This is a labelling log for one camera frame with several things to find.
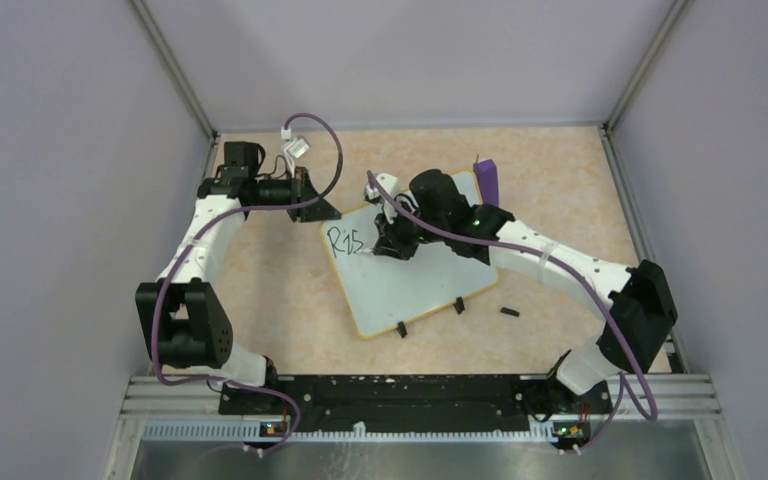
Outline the black marker cap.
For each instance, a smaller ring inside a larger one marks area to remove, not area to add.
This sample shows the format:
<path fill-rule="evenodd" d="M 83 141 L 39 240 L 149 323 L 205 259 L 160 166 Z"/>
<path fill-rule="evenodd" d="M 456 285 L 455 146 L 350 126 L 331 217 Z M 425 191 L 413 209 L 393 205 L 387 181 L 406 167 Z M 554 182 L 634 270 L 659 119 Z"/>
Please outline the black marker cap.
<path fill-rule="evenodd" d="M 512 316 L 512 317 L 519 317 L 521 315 L 521 313 L 518 310 L 511 309 L 508 307 L 500 308 L 500 313 L 504 315 Z"/>

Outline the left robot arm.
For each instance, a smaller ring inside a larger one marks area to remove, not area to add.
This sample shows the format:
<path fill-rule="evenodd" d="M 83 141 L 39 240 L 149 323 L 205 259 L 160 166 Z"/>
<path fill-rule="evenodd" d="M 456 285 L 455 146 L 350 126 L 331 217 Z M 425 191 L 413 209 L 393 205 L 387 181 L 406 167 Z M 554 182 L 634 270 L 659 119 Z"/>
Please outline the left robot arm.
<path fill-rule="evenodd" d="M 197 190 L 188 230 L 157 279 L 140 284 L 135 302 L 153 366 L 191 369 L 212 380 L 244 385 L 243 401 L 257 413 L 279 404 L 280 386 L 268 378 L 267 357 L 234 340 L 214 284 L 231 241 L 252 210 L 278 210 L 298 223 L 340 218 L 313 186 L 299 159 L 310 149 L 303 136 L 282 145 L 281 175 L 262 173 L 262 145 L 227 142 L 224 162 Z"/>

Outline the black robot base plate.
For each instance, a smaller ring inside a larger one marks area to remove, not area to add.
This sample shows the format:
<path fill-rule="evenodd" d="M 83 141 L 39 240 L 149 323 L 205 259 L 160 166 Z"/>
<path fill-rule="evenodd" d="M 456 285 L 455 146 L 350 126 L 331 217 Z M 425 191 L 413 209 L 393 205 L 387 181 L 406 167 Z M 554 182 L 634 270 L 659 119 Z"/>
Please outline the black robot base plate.
<path fill-rule="evenodd" d="M 300 433 L 349 431 L 358 422 L 372 433 L 490 433 L 613 407 L 605 382 L 576 396 L 543 375 L 297 375 L 267 386 L 268 393 L 223 388 L 219 413 L 289 421 L 297 405 Z"/>

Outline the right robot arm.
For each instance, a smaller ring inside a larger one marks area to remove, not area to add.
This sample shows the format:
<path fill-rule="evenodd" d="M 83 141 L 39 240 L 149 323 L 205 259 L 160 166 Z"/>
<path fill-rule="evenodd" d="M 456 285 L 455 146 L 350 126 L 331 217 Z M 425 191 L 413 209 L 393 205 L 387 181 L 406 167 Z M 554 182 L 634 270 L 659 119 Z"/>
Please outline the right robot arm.
<path fill-rule="evenodd" d="M 467 199 L 452 176 L 430 169 L 413 178 L 398 201 L 398 180 L 368 173 L 367 202 L 380 212 L 376 256 L 412 259 L 422 245 L 513 271 L 591 309 L 605 325 L 599 335 L 564 354 L 546 385 L 549 404 L 572 412 L 598 383 L 619 373 L 646 375 L 673 329 L 677 307 L 664 269 L 643 259 L 625 265 L 585 254 L 527 226 L 513 213 Z"/>

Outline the yellow-framed whiteboard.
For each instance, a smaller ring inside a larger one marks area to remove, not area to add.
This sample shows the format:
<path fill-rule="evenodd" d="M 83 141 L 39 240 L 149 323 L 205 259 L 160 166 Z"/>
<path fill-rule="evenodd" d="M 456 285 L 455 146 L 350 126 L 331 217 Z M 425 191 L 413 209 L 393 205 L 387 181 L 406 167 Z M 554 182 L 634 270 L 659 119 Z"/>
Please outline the yellow-framed whiteboard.
<path fill-rule="evenodd" d="M 379 205 L 363 204 L 320 227 L 325 253 L 361 338 L 399 330 L 498 283 L 495 268 L 460 257 L 443 243 L 420 245 L 408 261 L 356 254 L 374 246 L 378 213 Z"/>

